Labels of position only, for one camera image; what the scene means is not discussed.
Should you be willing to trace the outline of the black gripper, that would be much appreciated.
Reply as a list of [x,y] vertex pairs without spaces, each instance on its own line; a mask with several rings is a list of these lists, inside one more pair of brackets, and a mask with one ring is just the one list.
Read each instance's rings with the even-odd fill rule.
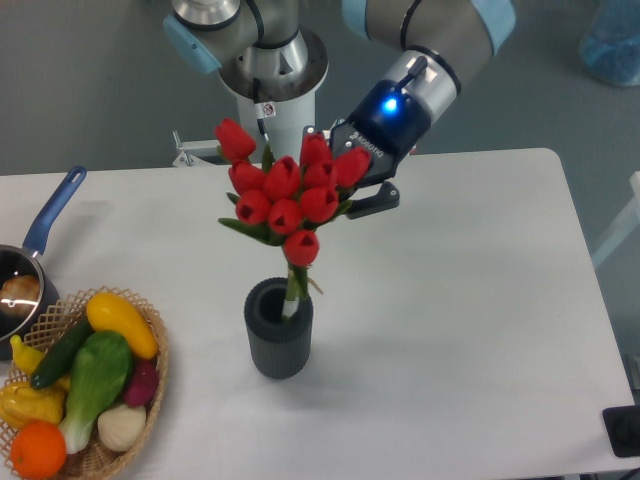
[[400,192],[387,179],[395,175],[399,163],[430,126],[431,116],[417,98],[406,90],[398,90],[394,81],[381,80],[344,122],[331,131],[306,125],[303,138],[320,135],[336,156],[350,149],[347,143],[370,153],[368,171],[356,186],[382,183],[376,194],[352,201],[346,216],[359,219],[399,206]]

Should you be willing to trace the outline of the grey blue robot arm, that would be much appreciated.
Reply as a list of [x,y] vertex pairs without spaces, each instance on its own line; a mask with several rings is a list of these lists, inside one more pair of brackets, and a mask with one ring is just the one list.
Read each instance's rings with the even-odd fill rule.
[[[400,52],[358,106],[329,131],[342,154],[361,146],[372,163],[355,219],[395,208],[399,163],[463,88],[495,56],[515,25],[508,1],[346,1],[345,23]],[[299,20],[294,1],[176,1],[166,37],[194,70],[218,73],[235,96],[241,125],[277,155],[299,151],[314,131],[315,93],[328,71],[321,38]]]

